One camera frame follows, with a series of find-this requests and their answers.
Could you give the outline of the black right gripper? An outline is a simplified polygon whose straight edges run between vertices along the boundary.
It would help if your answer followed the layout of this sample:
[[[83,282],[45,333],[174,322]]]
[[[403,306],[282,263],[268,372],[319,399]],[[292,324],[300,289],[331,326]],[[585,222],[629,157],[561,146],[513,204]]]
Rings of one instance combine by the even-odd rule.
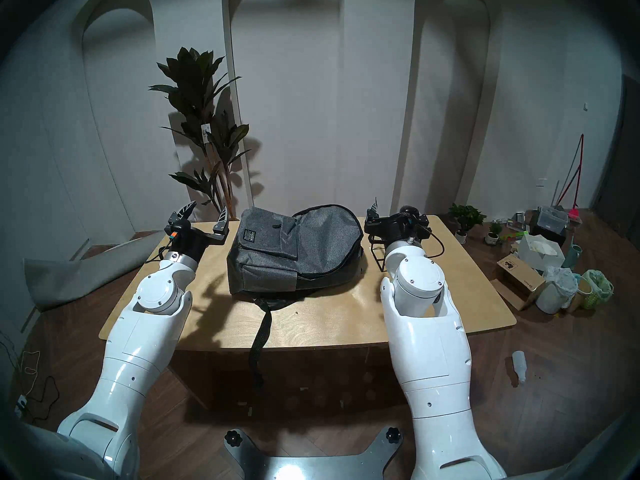
[[[429,239],[431,229],[429,219],[425,214],[413,206],[402,206],[399,212],[388,217],[378,214],[377,198],[367,209],[364,224],[364,233],[372,245],[391,245],[396,241],[417,239],[421,242]]]

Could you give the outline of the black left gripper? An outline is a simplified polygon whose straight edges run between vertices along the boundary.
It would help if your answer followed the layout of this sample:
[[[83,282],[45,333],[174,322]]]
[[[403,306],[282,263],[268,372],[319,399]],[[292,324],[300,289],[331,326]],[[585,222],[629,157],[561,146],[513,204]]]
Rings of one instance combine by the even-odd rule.
[[[196,201],[190,201],[177,212],[171,213],[168,225],[165,226],[165,233],[169,236],[168,251],[170,253],[176,252],[191,259],[201,259],[207,247],[225,244],[229,234],[228,207],[224,207],[220,212],[212,232],[205,233],[200,229],[192,228],[191,222],[188,221],[196,205]]]

